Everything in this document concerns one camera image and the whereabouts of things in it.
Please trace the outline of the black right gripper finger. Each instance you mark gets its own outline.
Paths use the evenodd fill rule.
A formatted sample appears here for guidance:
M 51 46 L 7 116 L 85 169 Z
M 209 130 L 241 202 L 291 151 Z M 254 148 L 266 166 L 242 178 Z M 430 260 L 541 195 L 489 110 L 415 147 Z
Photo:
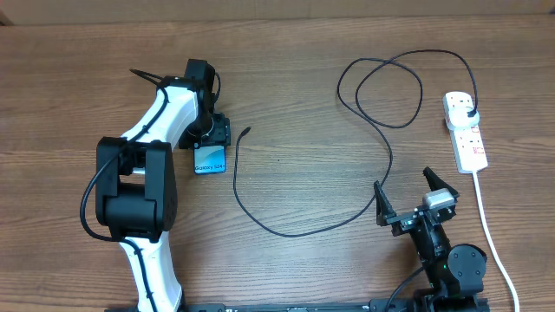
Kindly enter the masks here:
M 428 182 L 431 191 L 447 189 L 454 198 L 458 198 L 460 194 L 447 182 L 441 179 L 429 166 L 423 169 L 423 175 Z
M 385 195 L 379 181 L 374 183 L 375 203 L 376 203 L 376 224 L 386 226 L 391 218 L 396 217 L 395 210 Z

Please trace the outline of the blue Samsung Galaxy smartphone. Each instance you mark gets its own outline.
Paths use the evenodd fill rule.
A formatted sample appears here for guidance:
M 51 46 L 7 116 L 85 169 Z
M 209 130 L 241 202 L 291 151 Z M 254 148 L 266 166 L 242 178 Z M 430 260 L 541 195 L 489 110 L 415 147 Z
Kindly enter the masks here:
M 203 146 L 194 151 L 194 172 L 198 175 L 226 171 L 225 147 Z

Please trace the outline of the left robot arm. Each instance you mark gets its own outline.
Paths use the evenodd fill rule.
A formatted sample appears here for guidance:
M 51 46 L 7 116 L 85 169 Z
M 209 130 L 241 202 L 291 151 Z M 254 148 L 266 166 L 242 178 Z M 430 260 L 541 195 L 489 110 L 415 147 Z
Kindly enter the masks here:
M 230 121 L 215 108 L 221 79 L 205 60 L 188 60 L 182 76 L 136 75 L 156 87 L 155 100 L 132 128 L 98 142 L 96 173 L 84 194 L 95 195 L 106 239 L 127 255 L 138 291 L 133 309 L 185 311 L 169 243 L 178 209 L 173 151 L 193 151 L 198 175 L 225 172 Z

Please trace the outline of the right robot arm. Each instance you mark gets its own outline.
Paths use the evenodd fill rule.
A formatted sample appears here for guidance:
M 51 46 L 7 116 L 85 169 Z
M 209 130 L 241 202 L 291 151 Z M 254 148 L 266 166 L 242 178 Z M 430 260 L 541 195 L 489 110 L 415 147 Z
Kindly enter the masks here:
M 460 194 L 426 167 L 423 176 L 430 192 L 422 204 L 399 215 L 382 184 L 374 183 L 376 224 L 389 226 L 392 235 L 409 234 L 421 267 L 405 279 L 388 299 L 369 301 L 371 311 L 488 311 L 484 290 L 487 255 L 473 244 L 452 246 L 442 224 L 455 216 Z

